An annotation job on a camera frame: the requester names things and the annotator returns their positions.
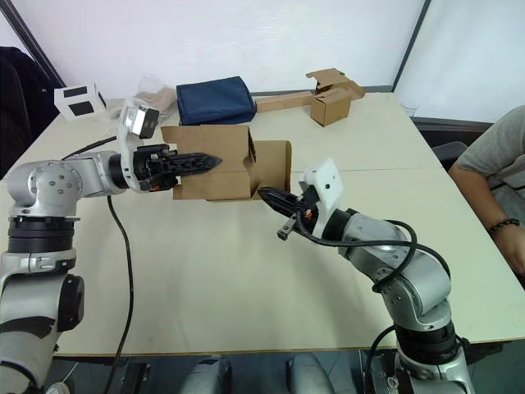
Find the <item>cardboard box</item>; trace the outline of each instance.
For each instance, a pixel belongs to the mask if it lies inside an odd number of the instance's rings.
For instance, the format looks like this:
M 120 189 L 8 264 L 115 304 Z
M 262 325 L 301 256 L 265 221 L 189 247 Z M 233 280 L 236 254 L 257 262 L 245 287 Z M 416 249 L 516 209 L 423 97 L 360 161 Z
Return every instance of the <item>cardboard box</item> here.
M 309 91 L 281 94 L 279 96 L 258 98 L 255 100 L 257 104 L 257 112 L 276 111 L 278 109 L 302 107 L 309 105 L 312 102 L 313 94 Z
M 342 88 L 330 89 L 313 96 L 310 117 L 321 126 L 327 126 L 348 116 L 351 94 Z
M 361 86 L 349 80 L 344 72 L 336 70 L 335 68 L 309 72 L 306 76 L 308 78 L 313 77 L 317 80 L 316 94 L 326 92 L 330 89 L 342 88 L 350 92 L 350 98 L 352 100 L 360 99 L 364 96 L 364 90 Z
M 259 199 L 261 186 L 290 190 L 291 144 L 255 141 L 246 125 L 164 126 L 162 137 L 179 153 L 203 152 L 222 159 L 204 174 L 183 176 L 173 199 Z

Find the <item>navy blue bag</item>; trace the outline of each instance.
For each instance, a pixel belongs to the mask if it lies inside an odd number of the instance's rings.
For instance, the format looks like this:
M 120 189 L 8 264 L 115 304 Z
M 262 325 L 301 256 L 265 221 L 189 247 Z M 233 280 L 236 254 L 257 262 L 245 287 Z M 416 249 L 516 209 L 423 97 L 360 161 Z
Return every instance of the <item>navy blue bag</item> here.
M 176 90 L 182 126 L 234 125 L 255 116 L 255 103 L 239 76 L 178 85 Z

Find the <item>bracelet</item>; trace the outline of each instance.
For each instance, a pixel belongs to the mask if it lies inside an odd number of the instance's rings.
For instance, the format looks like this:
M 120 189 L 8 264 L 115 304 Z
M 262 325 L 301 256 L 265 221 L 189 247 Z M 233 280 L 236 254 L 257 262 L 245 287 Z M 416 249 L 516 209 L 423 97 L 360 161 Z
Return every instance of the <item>bracelet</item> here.
M 498 231 L 502 227 L 505 227 L 505 226 L 507 226 L 509 224 L 514 224 L 515 226 L 519 227 L 519 220 L 518 219 L 514 219 L 514 218 L 502 220 L 501 222 L 496 223 L 494 226 L 489 228 L 488 229 L 488 233 L 489 233 L 489 235 L 493 236 L 496 231 Z

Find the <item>hand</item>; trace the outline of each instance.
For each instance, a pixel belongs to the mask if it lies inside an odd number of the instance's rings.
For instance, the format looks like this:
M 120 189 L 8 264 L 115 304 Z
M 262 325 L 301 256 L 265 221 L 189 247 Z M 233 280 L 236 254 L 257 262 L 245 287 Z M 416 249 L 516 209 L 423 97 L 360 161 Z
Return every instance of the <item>hand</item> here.
M 509 224 L 499 229 L 494 242 L 509 266 L 525 277 L 525 229 Z

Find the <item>person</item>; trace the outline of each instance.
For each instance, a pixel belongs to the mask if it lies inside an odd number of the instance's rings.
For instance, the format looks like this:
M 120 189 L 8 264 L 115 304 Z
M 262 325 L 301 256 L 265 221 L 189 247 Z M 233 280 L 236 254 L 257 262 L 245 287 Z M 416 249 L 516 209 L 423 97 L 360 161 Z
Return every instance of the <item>person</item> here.
M 525 105 L 474 141 L 449 174 L 525 288 Z

